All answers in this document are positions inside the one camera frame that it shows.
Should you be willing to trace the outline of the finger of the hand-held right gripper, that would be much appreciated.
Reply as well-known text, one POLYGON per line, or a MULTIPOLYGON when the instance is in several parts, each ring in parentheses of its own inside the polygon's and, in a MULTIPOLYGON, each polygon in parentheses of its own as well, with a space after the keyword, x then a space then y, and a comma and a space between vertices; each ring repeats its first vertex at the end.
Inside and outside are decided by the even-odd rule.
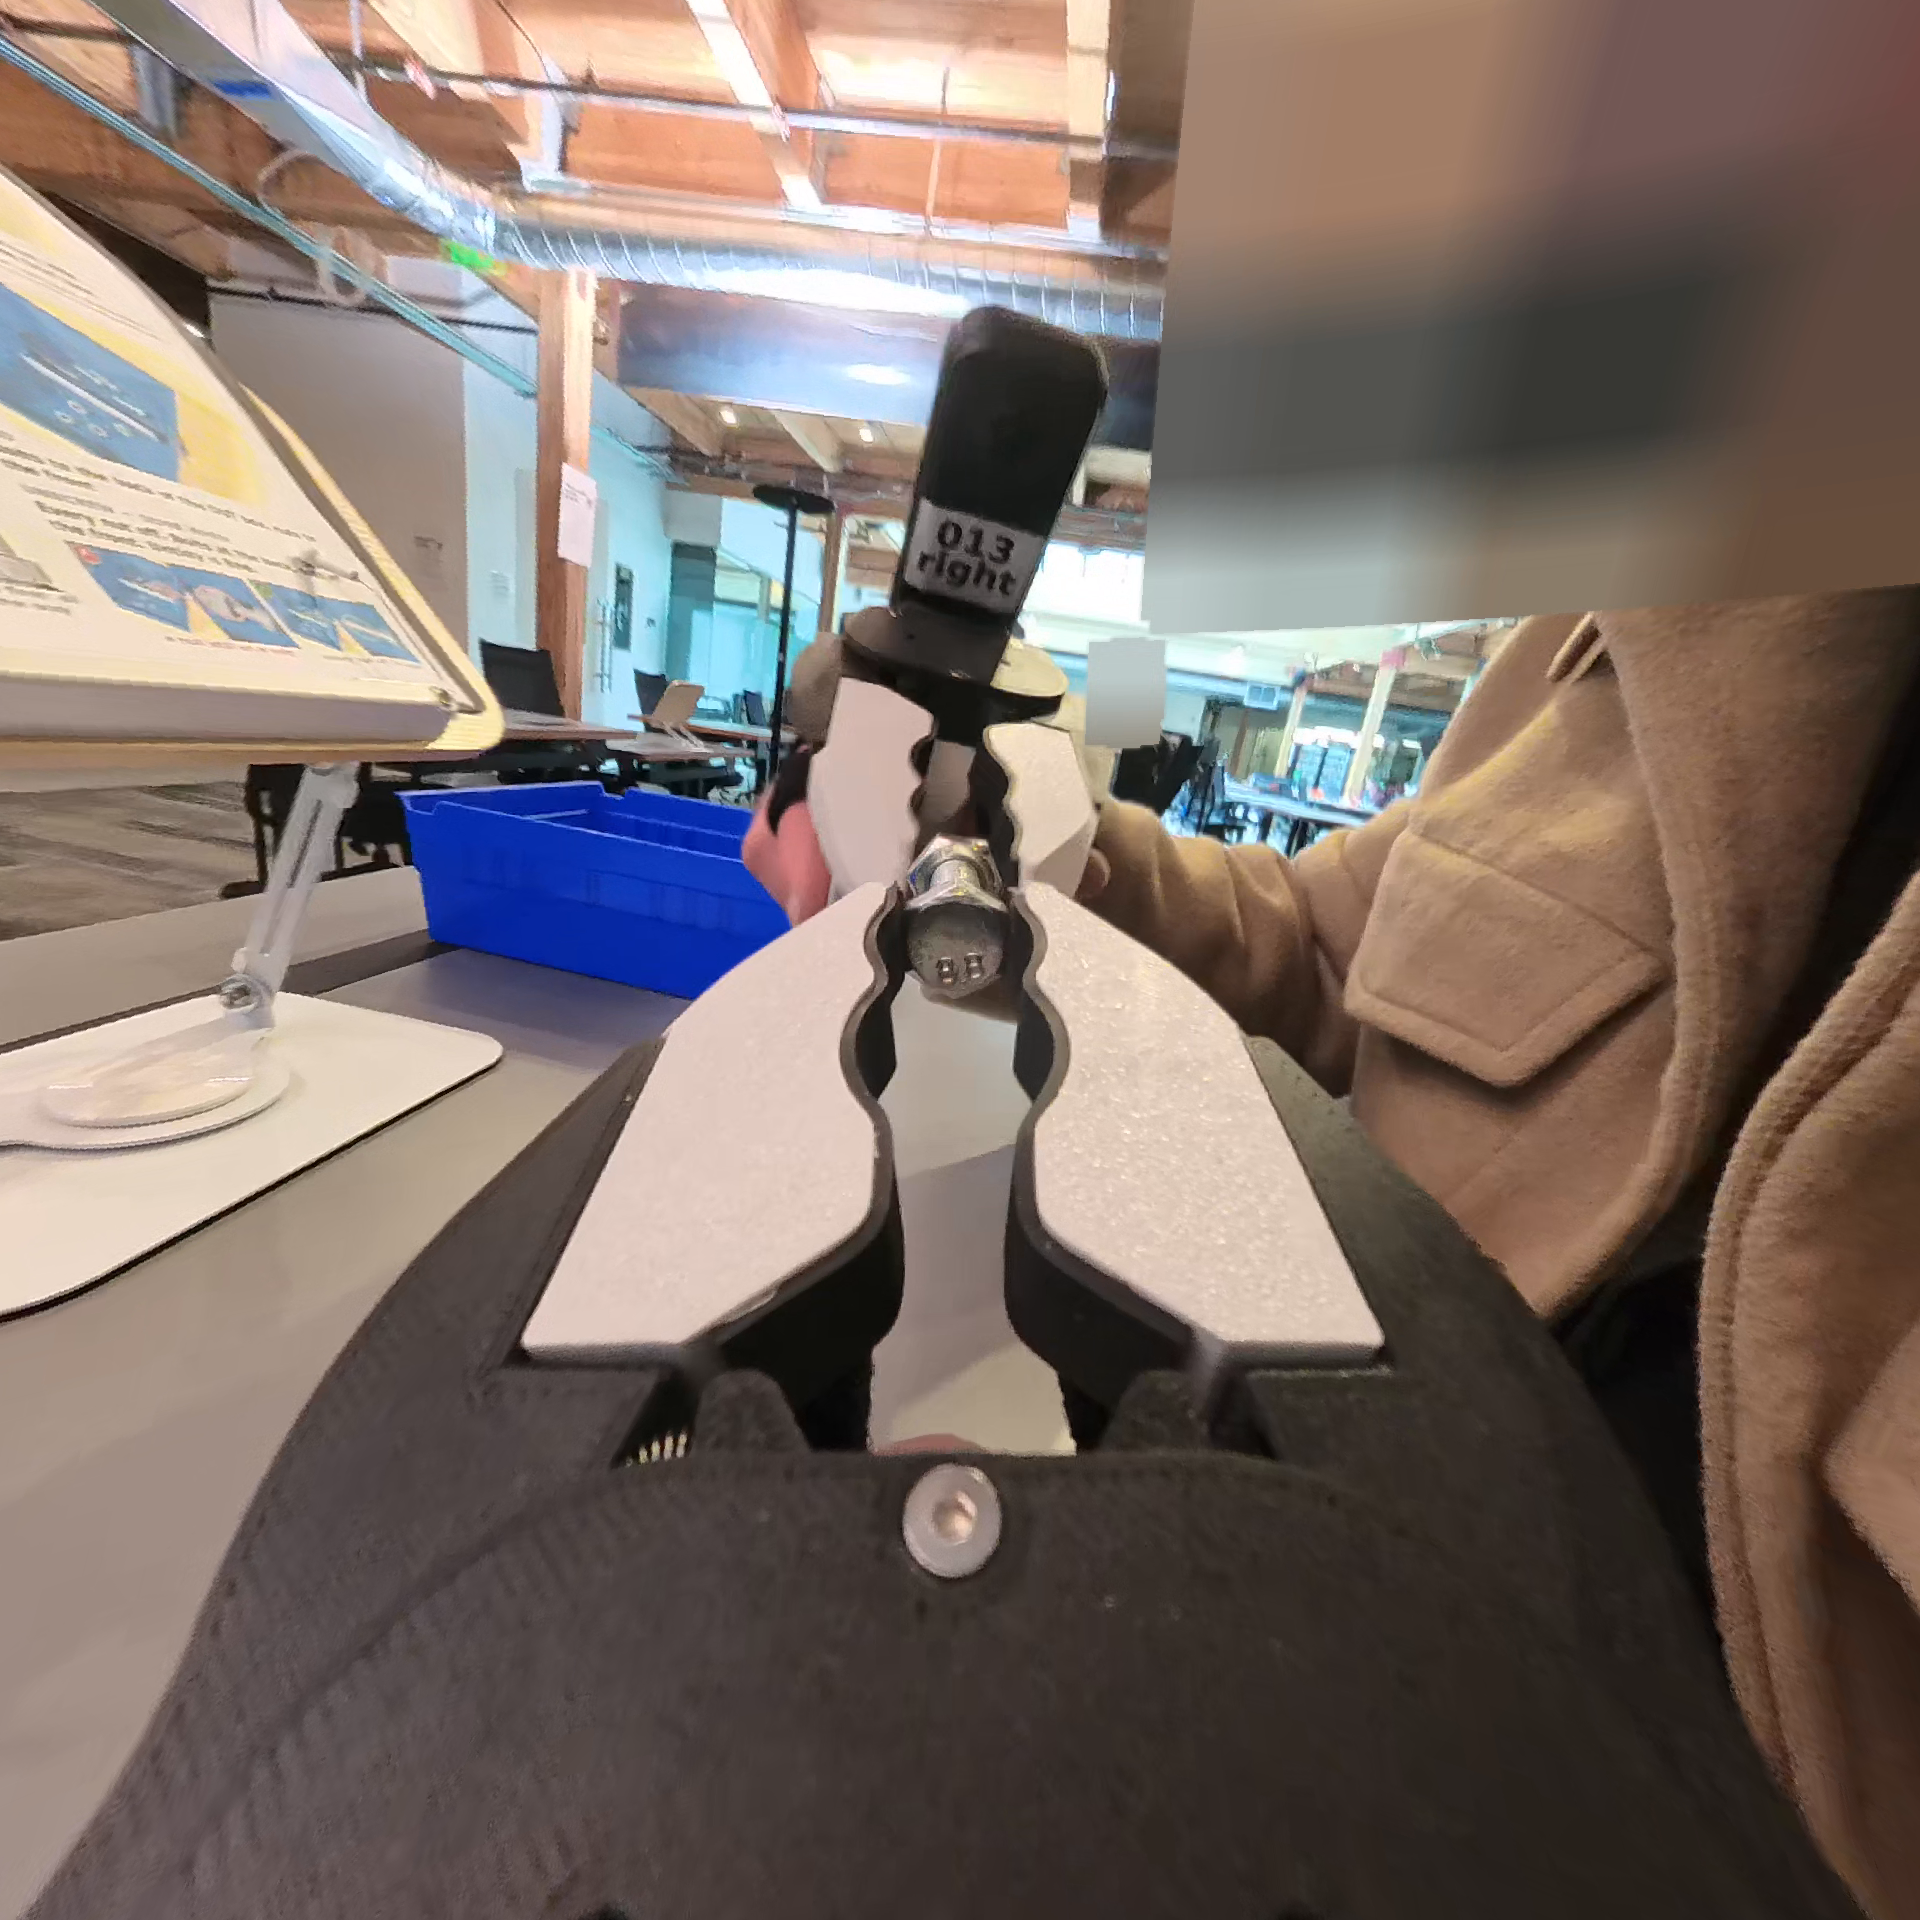
POLYGON ((808 775, 808 811, 829 901, 867 885, 899 885, 916 852, 916 763, 935 717, 882 684, 838 684, 822 746, 808 775))
POLYGON ((1052 723, 985 730, 981 822, 1009 892, 1045 885, 1071 900, 1097 834, 1097 806, 1075 737, 1052 723))

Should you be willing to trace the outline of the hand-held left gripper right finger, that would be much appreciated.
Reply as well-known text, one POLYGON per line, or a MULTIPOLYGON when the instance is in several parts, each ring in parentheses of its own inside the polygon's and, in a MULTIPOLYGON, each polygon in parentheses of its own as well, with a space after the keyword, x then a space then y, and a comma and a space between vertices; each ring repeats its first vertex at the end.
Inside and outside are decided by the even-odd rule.
POLYGON ((1201 1427, 1257 1376, 1371 1379, 1384 1330, 1262 1078, 1186 972, 1052 885, 1014 900, 1026 1093, 1003 1304, 1069 1449, 1172 1374, 1201 1427))

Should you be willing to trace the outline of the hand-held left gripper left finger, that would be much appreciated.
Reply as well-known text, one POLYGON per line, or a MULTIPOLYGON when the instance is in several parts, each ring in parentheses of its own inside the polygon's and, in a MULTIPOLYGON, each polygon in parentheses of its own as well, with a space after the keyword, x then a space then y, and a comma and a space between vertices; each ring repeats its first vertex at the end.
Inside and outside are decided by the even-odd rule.
POLYGON ((811 1445, 869 1449, 905 1296, 899 908, 858 885, 666 1029, 523 1324, 530 1374, 656 1374, 685 1407, 763 1374, 811 1445))

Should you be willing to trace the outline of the blue plastic bin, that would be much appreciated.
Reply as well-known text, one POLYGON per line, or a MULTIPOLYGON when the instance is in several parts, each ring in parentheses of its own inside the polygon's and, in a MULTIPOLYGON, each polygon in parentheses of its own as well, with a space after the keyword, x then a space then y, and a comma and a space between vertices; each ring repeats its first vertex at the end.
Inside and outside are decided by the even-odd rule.
POLYGON ((408 789, 434 942, 693 1000, 789 920, 745 867, 745 809, 600 782, 408 789))

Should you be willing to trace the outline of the wooden office desk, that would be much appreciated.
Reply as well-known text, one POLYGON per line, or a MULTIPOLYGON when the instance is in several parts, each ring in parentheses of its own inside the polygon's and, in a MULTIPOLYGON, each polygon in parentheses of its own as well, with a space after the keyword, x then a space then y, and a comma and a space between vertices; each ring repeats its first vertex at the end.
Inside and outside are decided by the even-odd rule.
POLYGON ((772 735, 756 726, 666 730, 647 717, 593 723, 508 708, 500 741, 476 763, 495 772, 584 775, 613 789, 645 784, 678 801, 748 806, 756 795, 772 744, 772 735))

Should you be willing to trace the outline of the person's right hand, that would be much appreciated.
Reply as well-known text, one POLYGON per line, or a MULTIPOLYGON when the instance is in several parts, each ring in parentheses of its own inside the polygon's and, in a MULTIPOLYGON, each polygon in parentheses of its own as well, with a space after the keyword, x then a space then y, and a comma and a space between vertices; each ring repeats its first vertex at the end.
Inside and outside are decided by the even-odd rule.
POLYGON ((748 871, 803 925, 829 908, 831 877, 806 801, 764 798, 745 834, 748 871))

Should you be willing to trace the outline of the steel hex bolt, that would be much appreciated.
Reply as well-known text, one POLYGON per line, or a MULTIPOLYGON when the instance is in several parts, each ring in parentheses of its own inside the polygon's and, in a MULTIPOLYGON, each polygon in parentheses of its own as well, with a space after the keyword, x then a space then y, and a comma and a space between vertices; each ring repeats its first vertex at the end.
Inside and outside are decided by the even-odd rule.
POLYGON ((958 1003, 998 982, 1012 913, 990 889, 960 880, 911 894, 902 927, 909 971, 929 1000, 958 1003))

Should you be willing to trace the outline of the long office table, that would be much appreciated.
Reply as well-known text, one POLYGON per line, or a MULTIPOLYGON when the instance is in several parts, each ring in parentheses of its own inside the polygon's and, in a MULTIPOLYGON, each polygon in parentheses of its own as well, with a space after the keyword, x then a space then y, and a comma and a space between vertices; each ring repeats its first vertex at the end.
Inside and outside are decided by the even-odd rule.
POLYGON ((1228 847, 1268 847, 1297 855, 1333 830, 1379 817, 1371 806, 1338 806, 1228 781, 1207 802, 1198 834, 1228 847))

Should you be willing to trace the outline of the person's tan sweater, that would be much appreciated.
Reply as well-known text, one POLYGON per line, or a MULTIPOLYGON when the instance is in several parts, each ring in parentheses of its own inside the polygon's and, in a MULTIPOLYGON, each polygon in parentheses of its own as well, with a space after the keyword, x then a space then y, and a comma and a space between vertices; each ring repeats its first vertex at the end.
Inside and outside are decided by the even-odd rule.
POLYGON ((1738 1704, 1871 1916, 1916 1916, 1916 880, 1789 1047, 1916 589, 1532 617, 1346 971, 1377 1139, 1555 1315, 1711 1187, 1696 1407, 1738 1704))

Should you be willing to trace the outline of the white stand base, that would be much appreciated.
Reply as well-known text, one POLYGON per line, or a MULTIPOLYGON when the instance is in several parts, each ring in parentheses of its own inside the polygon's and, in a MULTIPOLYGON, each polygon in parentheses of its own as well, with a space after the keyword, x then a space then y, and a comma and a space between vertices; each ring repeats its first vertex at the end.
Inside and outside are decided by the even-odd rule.
POLYGON ((254 763, 303 772, 254 920, 205 996, 6 1055, 6 1151, 29 1155, 26 1172, 6 1174, 6 1315, 110 1280, 500 1056, 461 1029, 365 1017, 349 1038, 308 999, 276 1008, 358 770, 476 756, 500 741, 506 717, 295 430, 224 374, 372 558, 442 684, 408 704, 393 684, 231 685, 210 660, 170 680, 139 676, 132 660, 62 669, 50 654, 6 657, 3 646, 6 789, 143 784, 254 763))

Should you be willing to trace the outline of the printed instruction sheet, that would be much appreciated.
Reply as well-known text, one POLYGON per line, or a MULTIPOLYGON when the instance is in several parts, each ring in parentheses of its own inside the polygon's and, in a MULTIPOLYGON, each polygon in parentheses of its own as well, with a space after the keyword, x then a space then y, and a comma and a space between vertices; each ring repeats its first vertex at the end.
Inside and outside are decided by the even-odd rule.
POLYGON ((250 396, 179 313, 3 188, 6 657, 231 685, 439 685, 250 396))

